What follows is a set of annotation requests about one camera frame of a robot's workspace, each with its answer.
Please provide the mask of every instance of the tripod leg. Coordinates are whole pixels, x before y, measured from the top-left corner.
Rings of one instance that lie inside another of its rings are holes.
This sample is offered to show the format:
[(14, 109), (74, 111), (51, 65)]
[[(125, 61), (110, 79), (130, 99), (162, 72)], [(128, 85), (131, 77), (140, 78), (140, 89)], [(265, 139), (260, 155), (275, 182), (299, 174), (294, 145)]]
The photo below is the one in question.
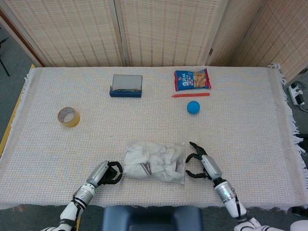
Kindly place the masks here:
[(3, 64), (1, 58), (0, 58), (0, 63), (1, 63), (1, 65), (3, 66), (3, 69), (5, 70), (6, 74), (7, 74), (8, 76), (10, 76), (10, 74), (9, 74), (8, 70), (5, 68), (5, 65)]

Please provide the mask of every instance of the snack bag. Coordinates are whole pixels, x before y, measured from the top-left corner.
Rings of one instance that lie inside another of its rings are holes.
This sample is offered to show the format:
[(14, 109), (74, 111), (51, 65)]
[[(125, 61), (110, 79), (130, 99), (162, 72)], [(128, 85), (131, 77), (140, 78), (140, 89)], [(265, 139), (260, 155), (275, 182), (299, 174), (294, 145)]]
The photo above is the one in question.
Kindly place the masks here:
[(187, 90), (195, 88), (211, 89), (210, 79), (207, 70), (201, 71), (175, 71), (175, 90)]

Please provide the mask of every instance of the blue ball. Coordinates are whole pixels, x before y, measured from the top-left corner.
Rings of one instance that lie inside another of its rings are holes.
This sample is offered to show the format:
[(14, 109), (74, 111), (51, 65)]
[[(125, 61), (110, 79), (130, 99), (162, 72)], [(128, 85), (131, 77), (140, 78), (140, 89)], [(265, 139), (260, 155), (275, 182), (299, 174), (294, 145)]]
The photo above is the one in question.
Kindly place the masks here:
[(197, 101), (190, 101), (187, 104), (187, 111), (190, 114), (197, 114), (200, 111), (200, 104)]

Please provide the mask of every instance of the plastic bag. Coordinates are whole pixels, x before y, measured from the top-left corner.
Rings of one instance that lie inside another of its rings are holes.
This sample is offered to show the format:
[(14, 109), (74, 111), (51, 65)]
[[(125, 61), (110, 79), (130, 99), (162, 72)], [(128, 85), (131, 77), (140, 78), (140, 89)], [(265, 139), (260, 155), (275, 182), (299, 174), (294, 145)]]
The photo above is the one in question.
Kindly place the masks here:
[(138, 179), (160, 181), (185, 181), (184, 143), (155, 143), (128, 141), (123, 174)]
[(207, 70), (200, 71), (175, 71), (174, 72), (175, 91), (188, 89), (211, 89), (210, 78)]

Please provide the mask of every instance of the power strip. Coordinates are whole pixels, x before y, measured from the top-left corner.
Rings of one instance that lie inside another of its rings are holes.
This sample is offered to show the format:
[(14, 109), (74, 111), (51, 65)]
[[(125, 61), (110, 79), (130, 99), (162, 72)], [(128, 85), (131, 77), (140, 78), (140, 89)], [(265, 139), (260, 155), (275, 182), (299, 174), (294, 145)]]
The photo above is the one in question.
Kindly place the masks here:
[(299, 89), (298, 85), (292, 83), (289, 86), (289, 92), (292, 98), (292, 102), (295, 106), (303, 106), (305, 104), (303, 98), (303, 91)]

